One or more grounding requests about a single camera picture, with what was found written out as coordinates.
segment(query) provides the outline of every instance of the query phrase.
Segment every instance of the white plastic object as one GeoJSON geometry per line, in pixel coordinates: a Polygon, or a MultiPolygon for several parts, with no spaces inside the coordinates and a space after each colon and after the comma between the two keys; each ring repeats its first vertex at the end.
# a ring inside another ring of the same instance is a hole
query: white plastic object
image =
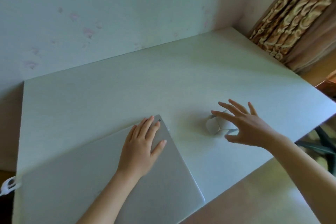
{"type": "Polygon", "coordinates": [[[12,192],[13,190],[17,189],[21,187],[20,183],[16,183],[15,181],[15,176],[7,179],[6,181],[3,182],[2,186],[1,186],[1,191],[0,191],[0,196],[2,195],[7,195],[10,192],[12,192]]]}
{"type": "MultiPolygon", "coordinates": [[[[232,115],[229,110],[225,110],[224,112],[232,115]]],[[[216,135],[220,130],[229,131],[238,129],[232,122],[218,116],[213,116],[211,119],[207,120],[206,128],[212,135],[216,135]]]]}

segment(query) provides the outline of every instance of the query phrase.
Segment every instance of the floor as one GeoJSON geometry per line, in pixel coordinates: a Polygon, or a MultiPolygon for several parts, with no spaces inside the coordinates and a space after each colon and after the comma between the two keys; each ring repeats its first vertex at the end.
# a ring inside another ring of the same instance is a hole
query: floor
{"type": "MultiPolygon", "coordinates": [[[[333,129],[323,125],[329,136],[333,129]]],[[[314,140],[317,134],[309,133],[314,140]]],[[[317,162],[326,168],[323,158],[317,162]]],[[[271,159],[181,224],[319,224],[319,221],[276,159],[271,159]]]]}

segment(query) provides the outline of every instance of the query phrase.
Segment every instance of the person's left hand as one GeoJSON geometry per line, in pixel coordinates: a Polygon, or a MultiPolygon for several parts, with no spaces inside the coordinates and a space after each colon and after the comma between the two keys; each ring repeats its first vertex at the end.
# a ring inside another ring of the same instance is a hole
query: person's left hand
{"type": "Polygon", "coordinates": [[[139,125],[134,125],[121,151],[117,172],[136,181],[150,171],[167,142],[166,140],[159,142],[151,152],[155,133],[160,128],[160,122],[149,128],[153,120],[154,116],[151,116],[148,119],[144,118],[139,125]]]}

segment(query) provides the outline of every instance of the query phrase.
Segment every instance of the table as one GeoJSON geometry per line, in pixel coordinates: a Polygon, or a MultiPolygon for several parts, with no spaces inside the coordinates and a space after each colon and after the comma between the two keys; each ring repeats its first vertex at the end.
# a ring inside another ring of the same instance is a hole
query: table
{"type": "MultiPolygon", "coordinates": [[[[233,28],[30,79],[24,84],[17,176],[89,141],[160,114],[211,201],[271,158],[205,129],[232,98],[296,141],[336,104],[233,28]]],[[[20,190],[13,223],[19,223],[20,190]]]]}

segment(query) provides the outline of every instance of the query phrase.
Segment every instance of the finger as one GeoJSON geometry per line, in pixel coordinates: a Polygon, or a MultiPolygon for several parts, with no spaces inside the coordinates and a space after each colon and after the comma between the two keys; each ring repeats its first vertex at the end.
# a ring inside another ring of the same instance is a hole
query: finger
{"type": "Polygon", "coordinates": [[[232,122],[233,124],[235,124],[235,122],[237,121],[237,118],[229,113],[219,112],[219,111],[211,111],[211,113],[215,116],[222,117],[223,119],[228,120],[232,122]]]}
{"type": "Polygon", "coordinates": [[[229,99],[230,104],[232,104],[234,107],[237,107],[237,109],[239,111],[241,111],[242,113],[245,114],[249,114],[249,112],[247,111],[247,109],[245,107],[243,107],[241,104],[237,103],[236,101],[233,101],[232,99],[229,99]]]}
{"type": "Polygon", "coordinates": [[[161,142],[159,142],[157,144],[157,146],[154,148],[154,150],[152,151],[152,153],[150,154],[151,158],[153,159],[153,162],[155,162],[158,157],[160,156],[160,154],[163,151],[163,148],[166,146],[167,140],[162,140],[161,142]]]}
{"type": "Polygon", "coordinates": [[[151,126],[152,122],[154,120],[154,116],[150,116],[149,119],[145,122],[145,124],[142,126],[141,131],[139,133],[139,137],[145,138],[145,135],[151,126]]]}
{"type": "Polygon", "coordinates": [[[129,141],[131,141],[132,136],[133,136],[133,133],[134,133],[134,130],[135,130],[136,127],[137,127],[137,126],[134,125],[134,126],[131,128],[131,130],[128,132],[128,135],[127,135],[127,137],[126,137],[125,142],[129,142],[129,141]]]}
{"type": "Polygon", "coordinates": [[[136,127],[136,129],[134,130],[134,133],[133,133],[133,136],[132,136],[132,139],[135,139],[138,137],[140,131],[141,131],[141,128],[142,126],[144,125],[144,123],[146,122],[147,118],[144,118],[140,123],[139,125],[136,127]]]}
{"type": "Polygon", "coordinates": [[[237,107],[234,107],[233,105],[229,105],[227,103],[223,103],[223,102],[218,102],[218,104],[221,106],[221,107],[224,107],[226,109],[228,109],[230,112],[232,112],[234,115],[241,115],[242,112],[238,110],[237,107]]]}
{"type": "Polygon", "coordinates": [[[247,103],[249,105],[250,108],[250,112],[252,115],[258,116],[257,111],[254,109],[253,105],[251,104],[251,102],[247,103]]]}
{"type": "Polygon", "coordinates": [[[146,135],[146,140],[150,141],[151,143],[153,142],[153,139],[155,137],[156,132],[158,131],[158,129],[160,128],[160,122],[156,122],[155,125],[153,127],[151,127],[148,130],[148,133],[146,135]]]}
{"type": "Polygon", "coordinates": [[[239,139],[238,136],[225,135],[224,137],[225,137],[225,139],[226,139],[227,141],[229,141],[230,143],[239,143],[239,142],[238,142],[238,139],[239,139]]]}

